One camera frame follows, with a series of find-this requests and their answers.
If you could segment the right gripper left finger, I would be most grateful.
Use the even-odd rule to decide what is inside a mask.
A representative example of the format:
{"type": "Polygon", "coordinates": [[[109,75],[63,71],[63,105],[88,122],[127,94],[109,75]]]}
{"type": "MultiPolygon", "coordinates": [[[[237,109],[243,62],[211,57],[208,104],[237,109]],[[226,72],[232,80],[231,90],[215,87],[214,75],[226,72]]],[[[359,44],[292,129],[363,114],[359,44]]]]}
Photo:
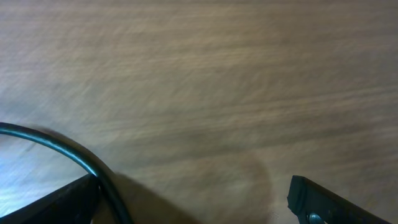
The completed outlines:
{"type": "Polygon", "coordinates": [[[87,174],[1,217],[1,224],[90,224],[100,199],[98,179],[87,174]]]}

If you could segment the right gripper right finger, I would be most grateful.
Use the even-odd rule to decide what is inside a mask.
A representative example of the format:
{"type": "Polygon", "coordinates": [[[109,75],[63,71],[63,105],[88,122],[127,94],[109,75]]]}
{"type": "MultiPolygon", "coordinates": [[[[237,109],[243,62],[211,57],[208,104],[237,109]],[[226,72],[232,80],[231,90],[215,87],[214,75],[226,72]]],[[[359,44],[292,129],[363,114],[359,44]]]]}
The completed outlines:
{"type": "Polygon", "coordinates": [[[287,196],[288,208],[304,223],[386,223],[310,179],[294,175],[287,196]]]}

